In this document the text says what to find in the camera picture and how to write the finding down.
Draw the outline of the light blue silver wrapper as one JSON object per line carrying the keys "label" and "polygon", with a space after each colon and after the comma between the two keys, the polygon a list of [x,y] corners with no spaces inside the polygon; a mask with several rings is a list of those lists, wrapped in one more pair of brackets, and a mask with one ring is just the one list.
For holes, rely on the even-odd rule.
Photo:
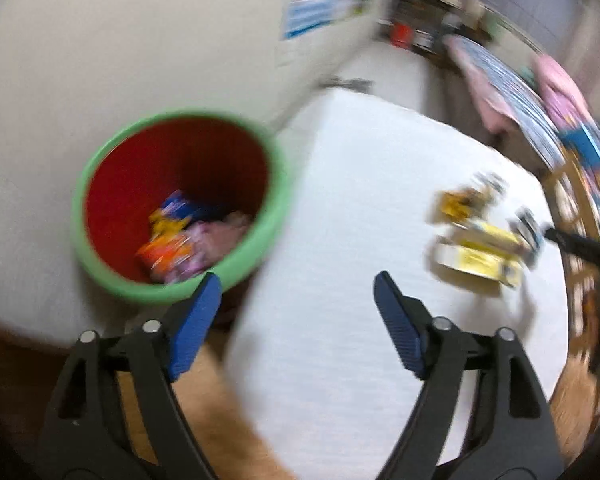
{"label": "light blue silver wrapper", "polygon": [[521,209],[517,212],[516,218],[509,221],[509,226],[521,238],[524,245],[521,253],[522,260],[529,269],[533,269],[544,244],[544,237],[538,222],[529,209]]}

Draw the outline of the orange snack bag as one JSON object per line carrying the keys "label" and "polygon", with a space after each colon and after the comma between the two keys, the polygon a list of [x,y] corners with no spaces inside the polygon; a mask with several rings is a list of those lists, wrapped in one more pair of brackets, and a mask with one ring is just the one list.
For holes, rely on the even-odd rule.
{"label": "orange snack bag", "polygon": [[136,252],[136,260],[154,282],[167,283],[178,276],[178,266],[194,254],[194,244],[182,233],[154,237]]}

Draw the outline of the yellow carton box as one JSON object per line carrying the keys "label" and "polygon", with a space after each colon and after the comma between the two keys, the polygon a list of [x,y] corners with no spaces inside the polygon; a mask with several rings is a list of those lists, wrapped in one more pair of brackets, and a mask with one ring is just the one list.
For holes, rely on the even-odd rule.
{"label": "yellow carton box", "polygon": [[454,223],[434,248],[439,266],[517,288],[529,245],[517,234],[478,221]]}

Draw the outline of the pink purple wrapper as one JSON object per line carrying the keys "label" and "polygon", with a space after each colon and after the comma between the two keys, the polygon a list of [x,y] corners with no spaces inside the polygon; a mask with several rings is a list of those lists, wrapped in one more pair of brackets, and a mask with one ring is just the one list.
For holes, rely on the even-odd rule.
{"label": "pink purple wrapper", "polygon": [[186,281],[215,266],[232,252],[250,229],[250,218],[233,212],[223,220],[199,221],[182,234],[192,248],[192,254],[178,265],[178,279]]}

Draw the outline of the yellow dark foil wrapper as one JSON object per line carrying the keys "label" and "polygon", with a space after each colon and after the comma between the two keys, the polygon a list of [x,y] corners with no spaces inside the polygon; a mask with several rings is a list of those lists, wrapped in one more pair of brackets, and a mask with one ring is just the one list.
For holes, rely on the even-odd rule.
{"label": "yellow dark foil wrapper", "polygon": [[468,185],[442,192],[438,211],[453,223],[483,218],[505,195],[505,182],[497,174],[476,174]]}

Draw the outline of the blue oreo wrapper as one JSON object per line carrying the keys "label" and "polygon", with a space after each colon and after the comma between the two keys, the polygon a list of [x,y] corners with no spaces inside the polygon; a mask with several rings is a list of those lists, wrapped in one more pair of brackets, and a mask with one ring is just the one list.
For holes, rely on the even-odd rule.
{"label": "blue oreo wrapper", "polygon": [[160,205],[160,214],[170,220],[195,222],[206,218],[208,209],[191,202],[180,190],[171,193]]}

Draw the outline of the white table pad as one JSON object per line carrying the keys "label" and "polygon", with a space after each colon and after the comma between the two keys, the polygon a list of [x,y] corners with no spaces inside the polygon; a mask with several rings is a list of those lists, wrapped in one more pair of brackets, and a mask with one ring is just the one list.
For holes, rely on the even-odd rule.
{"label": "white table pad", "polygon": [[562,258],[546,246],[517,288],[454,272],[434,254],[441,192],[496,174],[489,219],[550,220],[535,176],[454,128],[377,96],[332,89],[295,122],[310,140],[282,235],[252,282],[225,369],[250,422],[300,479],[371,479],[411,414],[404,370],[373,298],[399,288],[462,330],[520,337],[545,392],[567,353]]}

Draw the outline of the blue box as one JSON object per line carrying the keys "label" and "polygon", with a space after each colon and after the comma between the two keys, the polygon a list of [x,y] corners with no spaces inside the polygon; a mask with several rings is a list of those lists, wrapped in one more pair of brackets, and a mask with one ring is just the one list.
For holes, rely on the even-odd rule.
{"label": "blue box", "polygon": [[576,153],[582,167],[600,170],[600,149],[585,126],[562,132],[560,140],[566,148]]}

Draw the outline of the red bin with green rim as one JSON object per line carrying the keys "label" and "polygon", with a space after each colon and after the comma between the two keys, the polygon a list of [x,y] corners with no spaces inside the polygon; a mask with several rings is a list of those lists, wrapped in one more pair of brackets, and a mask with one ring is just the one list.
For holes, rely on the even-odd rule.
{"label": "red bin with green rim", "polygon": [[226,113],[162,113],[117,133],[84,167],[74,251],[111,295],[174,304],[208,272],[223,289],[248,278],[289,201],[287,161],[263,127]]}

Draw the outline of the pink duvet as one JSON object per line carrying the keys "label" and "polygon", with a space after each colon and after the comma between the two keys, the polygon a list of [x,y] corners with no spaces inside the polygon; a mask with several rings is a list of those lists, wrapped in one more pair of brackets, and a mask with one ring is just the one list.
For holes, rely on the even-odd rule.
{"label": "pink duvet", "polygon": [[536,54],[531,67],[547,115],[558,130],[594,122],[582,92],[554,58]]}

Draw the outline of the bed with plaid quilt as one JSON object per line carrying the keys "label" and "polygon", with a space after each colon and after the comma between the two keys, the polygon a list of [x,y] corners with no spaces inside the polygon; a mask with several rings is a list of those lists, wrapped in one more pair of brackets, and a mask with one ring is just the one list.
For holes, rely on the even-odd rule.
{"label": "bed with plaid quilt", "polygon": [[541,177],[565,162],[557,128],[540,97],[474,40],[443,39],[450,124]]}

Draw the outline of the grey shoe right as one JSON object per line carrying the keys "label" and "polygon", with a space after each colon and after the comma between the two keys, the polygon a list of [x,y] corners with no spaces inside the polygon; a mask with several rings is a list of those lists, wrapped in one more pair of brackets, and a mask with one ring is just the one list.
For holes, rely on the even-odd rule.
{"label": "grey shoe right", "polygon": [[370,93],[373,89],[373,81],[363,78],[340,78],[330,77],[321,82],[322,88],[343,88],[358,93]]}

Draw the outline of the red bucket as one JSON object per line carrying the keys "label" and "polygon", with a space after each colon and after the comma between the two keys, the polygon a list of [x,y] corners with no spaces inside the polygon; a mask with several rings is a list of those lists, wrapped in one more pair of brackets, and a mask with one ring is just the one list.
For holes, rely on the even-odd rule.
{"label": "red bucket", "polygon": [[410,50],[414,30],[409,24],[395,22],[390,29],[390,42],[393,46]]}

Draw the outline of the dark side table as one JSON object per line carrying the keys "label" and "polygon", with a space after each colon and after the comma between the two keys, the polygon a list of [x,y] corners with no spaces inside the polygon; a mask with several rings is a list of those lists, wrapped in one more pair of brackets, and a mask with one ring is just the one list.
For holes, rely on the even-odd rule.
{"label": "dark side table", "polygon": [[393,23],[409,24],[414,30],[411,51],[437,58],[444,51],[443,38],[462,24],[460,8],[446,0],[390,0],[389,29]]}

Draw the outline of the wooden crib rail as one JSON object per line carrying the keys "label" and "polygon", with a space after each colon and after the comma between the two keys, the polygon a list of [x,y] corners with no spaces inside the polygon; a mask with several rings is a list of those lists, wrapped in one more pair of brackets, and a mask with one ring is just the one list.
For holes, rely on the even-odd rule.
{"label": "wooden crib rail", "polygon": [[565,272],[569,322],[568,352],[587,361],[592,358],[600,334],[597,305],[598,272],[574,251],[583,243],[600,243],[600,228],[583,174],[567,158],[542,182],[554,229],[562,237],[560,254]]}

